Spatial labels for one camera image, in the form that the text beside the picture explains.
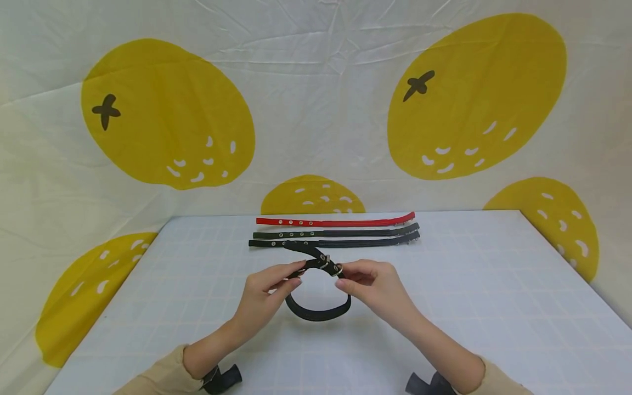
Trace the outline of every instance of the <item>fabric backdrop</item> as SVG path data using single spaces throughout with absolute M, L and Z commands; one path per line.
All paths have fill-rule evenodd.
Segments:
M 45 390 L 172 216 L 520 209 L 632 323 L 630 15 L 2 2 L 0 393 Z

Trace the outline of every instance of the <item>right hand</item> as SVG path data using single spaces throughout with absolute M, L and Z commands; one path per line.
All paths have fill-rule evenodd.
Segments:
M 401 334 L 406 336 L 423 319 L 392 264 L 360 259 L 343 264 L 343 273 L 346 279 L 336 281 L 336 287 L 358 298 Z

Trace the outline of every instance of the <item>metal buckle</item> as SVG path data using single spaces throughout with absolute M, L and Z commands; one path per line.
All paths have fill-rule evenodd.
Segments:
M 321 255 L 320 256 L 320 260 L 324 260 L 325 264 L 321 267 L 319 267 L 320 270 L 325 269 L 327 267 L 327 265 L 329 265 L 329 255 Z
M 336 277 L 338 274 L 340 274 L 340 273 L 342 273 L 342 272 L 343 272 L 343 266 L 342 266 L 342 265 L 336 265 L 336 264 L 334 264 L 334 266 L 338 266 L 338 272 L 337 272 L 337 273 L 335 273 L 335 274 L 332 274 L 332 275 L 331 275 L 332 277 Z

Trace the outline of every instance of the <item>black cross mark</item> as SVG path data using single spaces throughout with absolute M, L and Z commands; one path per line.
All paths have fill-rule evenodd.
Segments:
M 116 96 L 114 96 L 113 94 L 107 94 L 103 99 L 103 104 L 92 108 L 92 112 L 94 114 L 101 114 L 101 126 L 103 126 L 103 130 L 107 130 L 107 126 L 110 123 L 111 116 L 121 116 L 121 111 L 112 107 L 115 100 Z
M 408 100 L 415 92 L 419 92 L 422 95 L 428 91 L 428 87 L 426 83 L 434 77 L 434 70 L 428 71 L 426 74 L 422 75 L 419 78 L 409 78 L 408 85 L 410 85 L 410 89 L 404 95 L 404 101 Z

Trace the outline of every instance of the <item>yellow fruit print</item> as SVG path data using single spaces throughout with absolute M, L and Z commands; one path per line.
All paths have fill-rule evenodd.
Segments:
M 156 235 L 135 233 L 112 239 L 66 269 L 35 327 L 44 362 L 57 368 L 64 365 Z
M 546 178 L 523 179 L 506 186 L 485 210 L 520 210 L 559 253 L 590 282 L 599 265 L 597 229 L 577 194 Z
M 393 161 L 421 179 L 467 176 L 529 141 L 559 97 L 562 37 L 537 16 L 476 21 L 420 54 L 391 99 Z
M 276 186 L 261 203 L 261 214 L 365 212 L 360 199 L 328 178 L 306 174 Z
M 85 123 L 129 176 L 178 190 L 228 184 L 248 168 L 255 131 L 245 100 L 215 66 L 154 39 L 108 52 L 83 81 Z

